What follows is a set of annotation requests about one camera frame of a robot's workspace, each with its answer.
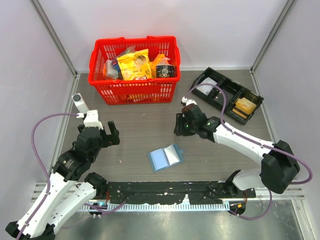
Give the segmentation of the blue card holder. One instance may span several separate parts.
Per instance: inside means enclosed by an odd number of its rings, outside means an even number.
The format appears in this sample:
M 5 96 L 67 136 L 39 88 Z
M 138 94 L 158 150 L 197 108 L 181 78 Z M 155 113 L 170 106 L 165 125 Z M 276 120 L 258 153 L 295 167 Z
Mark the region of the blue card holder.
M 159 148 L 147 154 L 153 172 L 173 167 L 184 162 L 184 149 L 180 149 L 177 144 Z

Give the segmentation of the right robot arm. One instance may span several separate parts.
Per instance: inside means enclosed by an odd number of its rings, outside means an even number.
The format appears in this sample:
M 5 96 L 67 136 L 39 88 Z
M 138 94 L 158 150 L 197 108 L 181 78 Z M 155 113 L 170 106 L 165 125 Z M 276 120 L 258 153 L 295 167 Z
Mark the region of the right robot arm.
M 233 198 L 244 190 L 266 187 L 282 194 L 300 172 L 298 161 L 285 141 L 273 143 L 242 132 L 218 117 L 207 117 L 198 105 L 191 103 L 176 114 L 176 136 L 198 135 L 202 139 L 225 145 L 247 156 L 259 165 L 249 171 L 237 170 L 226 184 L 226 193 Z

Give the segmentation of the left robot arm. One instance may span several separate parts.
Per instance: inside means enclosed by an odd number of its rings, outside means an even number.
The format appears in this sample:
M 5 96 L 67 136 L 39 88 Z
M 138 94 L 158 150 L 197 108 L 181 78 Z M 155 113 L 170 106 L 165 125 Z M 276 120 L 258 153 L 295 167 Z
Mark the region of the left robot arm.
M 17 240 L 53 240 L 62 225 L 87 201 L 102 199 L 107 181 L 99 174 L 89 173 L 79 188 L 67 199 L 65 194 L 90 169 L 101 149 L 120 144 L 119 131 L 109 121 L 107 134 L 99 121 L 79 125 L 79 134 L 71 149 L 62 153 L 49 176 L 47 185 L 32 207 L 18 221 L 8 223 L 5 230 Z

